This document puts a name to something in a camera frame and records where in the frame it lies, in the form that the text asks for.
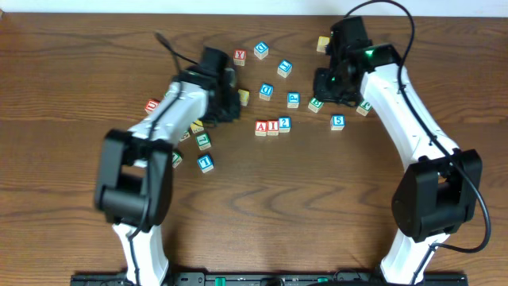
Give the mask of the red I block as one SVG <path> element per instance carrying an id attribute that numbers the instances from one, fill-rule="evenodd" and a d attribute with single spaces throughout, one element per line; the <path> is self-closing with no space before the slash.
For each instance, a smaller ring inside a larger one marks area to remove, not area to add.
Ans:
<path id="1" fill-rule="evenodd" d="M 268 136 L 278 136 L 279 135 L 279 121 L 278 120 L 267 121 L 267 135 Z"/>

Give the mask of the red A block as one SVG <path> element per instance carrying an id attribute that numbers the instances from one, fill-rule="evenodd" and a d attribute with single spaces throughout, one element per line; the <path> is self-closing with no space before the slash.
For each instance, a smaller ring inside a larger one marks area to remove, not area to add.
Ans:
<path id="1" fill-rule="evenodd" d="M 267 121 L 256 121 L 255 135 L 260 137 L 267 135 Z"/>

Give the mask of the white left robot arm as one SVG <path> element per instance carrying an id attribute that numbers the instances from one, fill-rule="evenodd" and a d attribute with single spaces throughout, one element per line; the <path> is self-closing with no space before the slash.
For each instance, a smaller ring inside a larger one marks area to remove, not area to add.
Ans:
<path id="1" fill-rule="evenodd" d="M 229 55 L 206 47 L 199 62 L 174 76 L 163 100 L 127 130 L 102 143 L 94 206 L 121 240 L 132 285 L 161 285 L 169 269 L 160 226 L 172 197 L 172 157 L 197 120 L 232 122 L 241 105 Z"/>

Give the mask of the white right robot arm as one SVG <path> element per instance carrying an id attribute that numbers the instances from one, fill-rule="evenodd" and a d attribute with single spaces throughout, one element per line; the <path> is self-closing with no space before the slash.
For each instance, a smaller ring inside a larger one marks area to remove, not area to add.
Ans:
<path id="1" fill-rule="evenodd" d="M 413 89 L 403 56 L 392 44 L 373 44 L 361 17 L 334 24 L 325 53 L 330 64 L 315 72 L 315 99 L 361 114 L 374 110 L 404 168 L 391 200 L 398 231 L 377 281 L 421 284 L 435 251 L 485 205 L 479 194 L 482 160 L 445 134 Z"/>

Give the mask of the blue 2 block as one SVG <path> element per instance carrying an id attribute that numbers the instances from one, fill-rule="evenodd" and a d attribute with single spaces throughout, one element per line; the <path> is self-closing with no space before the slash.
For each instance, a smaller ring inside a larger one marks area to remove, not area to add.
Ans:
<path id="1" fill-rule="evenodd" d="M 291 118 L 279 117 L 279 132 L 289 133 L 291 131 Z"/>

